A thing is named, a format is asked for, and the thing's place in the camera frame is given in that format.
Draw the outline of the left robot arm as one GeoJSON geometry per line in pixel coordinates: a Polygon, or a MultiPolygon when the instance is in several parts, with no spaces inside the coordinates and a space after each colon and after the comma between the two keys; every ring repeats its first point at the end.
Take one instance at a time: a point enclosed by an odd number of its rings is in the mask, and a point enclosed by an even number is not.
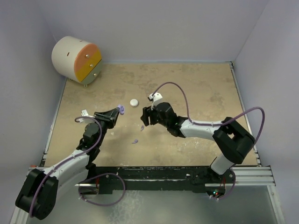
{"type": "Polygon", "coordinates": [[[73,185],[84,181],[91,183],[96,178],[93,161],[100,153],[100,146],[107,130],[114,128],[120,108],[107,112],[95,112],[83,116],[91,123],[85,126],[76,149],[62,161],[46,169],[31,170],[17,196],[15,205],[31,217],[45,219],[53,210],[57,199],[73,185]]]}

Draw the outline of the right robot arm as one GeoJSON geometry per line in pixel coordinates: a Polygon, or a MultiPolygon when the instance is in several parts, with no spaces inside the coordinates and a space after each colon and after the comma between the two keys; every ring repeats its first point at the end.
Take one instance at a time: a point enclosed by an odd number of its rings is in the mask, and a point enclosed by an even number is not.
{"type": "Polygon", "coordinates": [[[178,116],[167,102],[154,107],[144,107],[141,120],[145,126],[160,124],[175,137],[196,137],[214,141],[221,154],[208,170],[208,179],[212,182],[223,179],[224,173],[233,165],[242,164],[255,143],[254,137],[231,117],[216,124],[199,126],[187,117],[178,116]]]}

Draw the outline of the purple earbud charging case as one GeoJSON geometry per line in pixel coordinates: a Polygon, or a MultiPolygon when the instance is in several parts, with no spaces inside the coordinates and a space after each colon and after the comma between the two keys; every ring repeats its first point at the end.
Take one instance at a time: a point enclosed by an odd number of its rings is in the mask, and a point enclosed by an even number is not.
{"type": "Polygon", "coordinates": [[[124,115],[124,112],[125,112],[124,106],[123,105],[118,105],[118,108],[119,108],[120,114],[124,115]]]}

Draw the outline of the white earbud charging case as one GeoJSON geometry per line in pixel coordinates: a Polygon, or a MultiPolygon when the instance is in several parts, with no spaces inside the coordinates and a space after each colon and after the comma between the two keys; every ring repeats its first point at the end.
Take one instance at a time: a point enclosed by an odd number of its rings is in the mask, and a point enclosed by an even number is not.
{"type": "Polygon", "coordinates": [[[137,99],[131,99],[129,104],[132,106],[132,107],[137,107],[139,105],[139,101],[137,99]]]}

